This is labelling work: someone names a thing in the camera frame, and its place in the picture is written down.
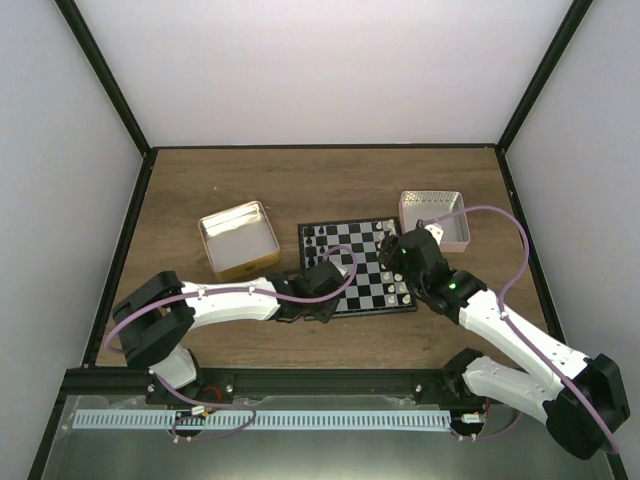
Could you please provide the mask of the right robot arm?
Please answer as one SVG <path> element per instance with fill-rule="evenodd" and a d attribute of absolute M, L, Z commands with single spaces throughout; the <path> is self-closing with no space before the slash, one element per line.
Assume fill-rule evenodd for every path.
<path fill-rule="evenodd" d="M 611 358 L 590 358 L 552 338 L 477 277 L 450 268 L 428 229 L 386 237 L 379 260 L 433 312 L 484 338 L 516 363 L 509 368 L 472 354 L 465 366 L 444 378 L 451 400 L 465 403 L 477 395 L 508 405 L 543 424 L 557 444 L 579 459 L 599 450 L 618 453 L 613 434 L 630 410 L 620 369 Z"/>

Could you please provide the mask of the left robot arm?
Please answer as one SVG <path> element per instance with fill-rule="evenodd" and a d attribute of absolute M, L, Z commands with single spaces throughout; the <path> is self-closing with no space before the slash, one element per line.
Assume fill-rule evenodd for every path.
<path fill-rule="evenodd" d="M 181 345 L 188 332 L 240 320 L 326 323 L 351 281 L 347 270 L 331 261 L 297 274 L 215 285 L 182 282 L 176 272 L 164 271 L 113 308 L 115 328 L 105 346 L 111 349 L 118 340 L 128 367 L 151 369 L 178 401 L 191 404 L 203 395 L 205 381 Z"/>

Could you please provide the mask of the black white chessboard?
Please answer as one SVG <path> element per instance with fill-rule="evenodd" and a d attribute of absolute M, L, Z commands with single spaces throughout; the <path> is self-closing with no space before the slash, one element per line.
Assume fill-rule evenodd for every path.
<path fill-rule="evenodd" d="M 386 223 L 389 219 L 395 222 L 395 229 L 389 230 Z M 403 278 L 395 281 L 393 272 L 381 266 L 378 261 L 378 252 L 381 241 L 378 240 L 379 231 L 376 224 L 381 222 L 384 227 L 385 237 L 395 235 L 400 231 L 399 219 L 396 217 L 382 217 L 358 220 L 340 220 L 335 222 L 303 223 L 298 226 L 300 266 L 307 270 L 309 257 L 316 258 L 316 264 L 328 259 L 347 268 L 349 272 L 355 272 L 356 277 L 350 286 L 339 297 L 338 306 L 334 313 L 338 317 L 371 316 L 387 313 L 408 313 L 417 310 L 417 301 L 410 293 Z M 320 246 L 307 247 L 303 230 L 305 227 L 313 227 L 314 235 L 326 237 L 326 253 L 318 254 Z M 324 227 L 324 235 L 317 235 L 316 229 Z M 385 272 L 390 272 L 392 279 L 385 282 L 382 278 Z M 399 292 L 399 283 L 406 284 L 407 291 Z M 395 291 L 392 294 L 386 292 L 386 286 L 393 284 Z M 404 295 L 411 297 L 411 303 L 405 305 L 402 301 Z M 387 298 L 395 296 L 395 305 L 389 305 Z"/>

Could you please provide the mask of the pink metal tin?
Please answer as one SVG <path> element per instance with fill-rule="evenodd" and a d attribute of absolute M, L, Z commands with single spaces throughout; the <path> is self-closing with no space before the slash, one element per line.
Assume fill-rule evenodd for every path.
<path fill-rule="evenodd" d="M 464 252 L 471 240 L 463 196 L 457 191 L 403 191 L 399 218 L 403 232 L 414 230 L 418 221 L 434 220 L 442 229 L 440 248 L 445 253 Z"/>

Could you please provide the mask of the yellow metal tin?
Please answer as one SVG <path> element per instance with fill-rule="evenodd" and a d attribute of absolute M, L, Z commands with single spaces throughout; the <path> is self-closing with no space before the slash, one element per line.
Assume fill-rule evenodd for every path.
<path fill-rule="evenodd" d="M 231 282 L 280 261 L 280 245 L 260 201 L 203 217 L 198 229 L 219 282 Z"/>

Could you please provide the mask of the black aluminium frame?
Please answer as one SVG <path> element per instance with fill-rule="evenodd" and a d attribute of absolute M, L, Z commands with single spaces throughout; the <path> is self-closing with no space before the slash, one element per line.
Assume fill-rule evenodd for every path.
<path fill-rule="evenodd" d="M 107 394 L 133 394 L 141 393 L 142 371 L 131 370 L 126 367 L 96 367 L 99 344 L 103 340 L 103 335 L 107 325 L 108 307 L 110 308 L 115 299 L 116 287 L 121 279 L 126 256 L 129 252 L 134 230 L 143 206 L 144 196 L 152 177 L 152 171 L 158 154 L 164 150 L 310 150 L 310 151 L 340 151 L 340 150 L 403 150 L 403 149 L 471 149 L 471 148 L 493 148 L 497 163 L 502 175 L 504 187 L 509 196 L 509 202 L 513 214 L 524 227 L 527 234 L 528 229 L 525 212 L 522 208 L 517 188 L 509 169 L 506 152 L 512 145 L 516 136 L 520 132 L 530 111 L 541 95 L 551 74 L 554 72 L 558 62 L 562 58 L 574 34 L 581 25 L 584 17 L 589 12 L 594 1 L 572 1 L 560 26 L 549 44 L 542 60 L 535 70 L 531 81 L 527 85 L 525 93 L 521 97 L 517 107 L 512 114 L 504 132 L 501 134 L 497 144 L 493 143 L 378 143 L 378 144 L 300 144 L 300 145 L 238 145 L 238 146 L 156 146 L 150 147 L 145 138 L 139 123 L 135 119 L 133 111 L 120 86 L 117 83 L 108 62 L 104 58 L 91 30 L 86 23 L 76 1 L 54 1 L 64 21 L 91 68 L 111 104 L 118 113 L 120 120 L 132 138 L 140 156 L 141 163 L 139 174 L 136 179 L 133 194 L 127 209 L 125 220 L 119 235 L 116 250 L 111 262 L 106 284 L 100 298 L 96 317 L 90 331 L 89 340 L 82 357 L 79 368 L 68 369 L 60 387 L 60 391 L 55 400 L 47 427 L 43 434 L 33 461 L 28 479 L 43 479 L 46 461 L 51 458 L 51 450 L 54 447 L 54 427 L 61 423 L 63 401 L 74 394 L 98 393 L 100 387 Z M 564 332 L 560 325 L 555 305 L 551 299 L 546 278 L 544 276 L 539 257 L 536 252 L 535 243 L 529 241 L 531 255 L 529 267 L 531 269 L 533 283 L 536 288 L 538 300 L 544 314 L 546 326 L 549 333 L 558 340 L 565 340 Z"/>

